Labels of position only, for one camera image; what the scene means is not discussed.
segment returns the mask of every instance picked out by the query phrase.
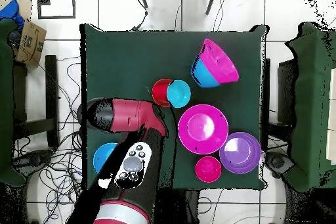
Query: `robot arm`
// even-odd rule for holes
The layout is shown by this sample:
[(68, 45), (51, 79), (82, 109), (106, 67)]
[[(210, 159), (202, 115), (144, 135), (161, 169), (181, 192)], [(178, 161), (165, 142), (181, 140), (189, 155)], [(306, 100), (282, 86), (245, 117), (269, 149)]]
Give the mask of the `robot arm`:
[[(144, 224), (143, 218), (149, 222), (158, 185), (163, 138), (167, 135), (159, 108), (146, 101), (96, 99), (88, 102), (87, 121), (91, 128), (110, 133), (122, 131), (127, 136), (118, 143), (91, 187), (81, 194), (67, 224)], [(128, 172), (139, 159), (142, 169)], [(125, 173), (130, 180), (132, 174), (137, 173), (141, 180), (129, 181), (131, 186), (126, 189), (120, 187)], [(102, 185), (104, 182), (108, 183), (107, 189)], [(108, 217), (106, 213), (110, 214), (110, 220), (102, 221)]]

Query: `light blue bowl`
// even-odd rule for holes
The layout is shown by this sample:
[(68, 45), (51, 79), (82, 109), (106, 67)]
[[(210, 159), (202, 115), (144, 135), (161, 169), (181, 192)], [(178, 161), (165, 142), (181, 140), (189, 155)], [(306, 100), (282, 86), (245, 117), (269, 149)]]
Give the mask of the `light blue bowl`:
[(96, 150), (93, 156), (93, 167), (97, 174), (102, 169), (105, 161), (108, 159), (116, 146), (117, 143), (107, 143), (103, 144), (98, 148), (98, 150)]
[(191, 96), (189, 85), (183, 80), (174, 80), (167, 89), (167, 99), (175, 108), (188, 104)]
[(197, 55), (194, 63), (192, 64), (191, 75), (195, 82), (202, 88), (214, 88), (220, 85), (220, 83), (216, 81), (210, 71), (205, 67), (199, 55)]

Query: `white tile floor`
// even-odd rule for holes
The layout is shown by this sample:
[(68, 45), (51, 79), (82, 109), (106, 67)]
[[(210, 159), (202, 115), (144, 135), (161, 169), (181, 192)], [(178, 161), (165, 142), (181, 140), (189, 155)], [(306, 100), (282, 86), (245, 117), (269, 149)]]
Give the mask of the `white tile floor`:
[[(271, 97), (270, 109), (278, 109), (278, 80), (277, 68), (279, 62), (293, 58), (291, 51), (284, 42), (293, 39), (297, 35), (297, 27), (301, 22), (324, 22), (330, 24), (336, 17), (332, 0), (315, 0), (313, 7), (307, 0), (225, 0), (222, 4), (222, 23), (220, 0), (214, 0), (209, 16), (205, 10), (209, 0), (183, 0), (183, 8), (177, 15), (180, 0), (147, 0), (148, 16), (141, 30), (174, 30), (175, 17), (176, 30), (181, 31), (180, 21), (182, 13), (182, 31), (212, 31), (217, 13), (218, 18), (215, 30), (222, 31), (249, 31), (254, 25), (266, 24), (270, 26), (267, 35), (266, 56), (271, 59)], [(143, 17), (144, 10), (137, 0), (75, 0), (74, 19), (42, 19), (37, 17), (37, 0), (32, 0), (33, 8), (31, 21), (47, 30), (46, 42), (43, 49), (40, 65), (44, 66), (45, 55), (56, 55), (58, 59), (79, 56), (79, 25), (90, 23), (101, 30), (130, 30), (138, 25)], [(41, 12), (46, 15), (71, 15), (72, 0), (51, 0), (51, 6), (42, 6)], [(330, 25), (335, 28), (336, 22)], [(69, 94), (73, 101), (79, 93), (78, 86), (66, 75), (68, 66), (78, 62), (79, 59), (67, 59), (58, 62), (59, 84)], [(70, 69), (70, 75), (80, 83), (80, 68), (74, 64)], [(27, 112), (29, 120), (45, 118), (45, 73), (41, 68), (30, 68), (27, 80)], [(80, 103), (80, 96), (74, 102), (76, 110)], [(68, 103), (60, 92), (59, 114), (60, 128), (69, 112)], [(276, 122), (276, 113), (270, 112), (270, 120)], [(66, 123), (60, 130), (61, 138), (79, 129), (77, 123)], [(20, 141), (20, 146), (27, 139)], [(31, 144), (27, 151), (47, 147), (45, 134), (31, 136)], [(61, 149), (71, 147), (70, 142), (64, 143)], [(199, 220), (201, 224), (268, 224), (270, 222), (282, 224), (285, 213), (285, 192), (281, 180), (274, 179), (269, 170), (263, 169), (264, 180), (268, 186), (261, 192), (255, 190), (203, 190), (201, 197), (208, 197), (214, 204), (210, 205), (208, 199), (200, 198)], [(28, 212), (31, 218), (43, 221), (47, 216), (45, 199), (50, 189), (46, 187), (36, 173), (29, 184)], [(71, 213), (72, 205), (60, 206), (56, 213), (62, 214), (58, 219), (49, 220), (47, 224), (63, 224)]]

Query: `small pink bowl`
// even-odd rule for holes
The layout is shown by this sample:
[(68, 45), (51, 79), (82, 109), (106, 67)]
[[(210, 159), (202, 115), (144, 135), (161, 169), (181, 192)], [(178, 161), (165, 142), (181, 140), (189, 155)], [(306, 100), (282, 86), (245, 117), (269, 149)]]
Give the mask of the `small pink bowl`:
[(212, 156), (204, 156), (196, 164), (196, 175), (204, 183), (216, 181), (222, 172), (221, 163)]

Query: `gray button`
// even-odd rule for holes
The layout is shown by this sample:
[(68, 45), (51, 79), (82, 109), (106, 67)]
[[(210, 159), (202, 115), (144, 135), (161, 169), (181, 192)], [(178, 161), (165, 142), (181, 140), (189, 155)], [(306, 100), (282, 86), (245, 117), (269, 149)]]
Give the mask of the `gray button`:
[(131, 173), (131, 175), (129, 176), (129, 179), (131, 181), (136, 181), (138, 179), (138, 174), (135, 172)]
[(121, 172), (120, 175), (119, 175), (120, 179), (124, 179), (126, 177), (127, 177), (127, 174), (125, 172)]
[(123, 162), (123, 169), (128, 172), (137, 172), (142, 169), (142, 161), (140, 158), (132, 157), (126, 158)]

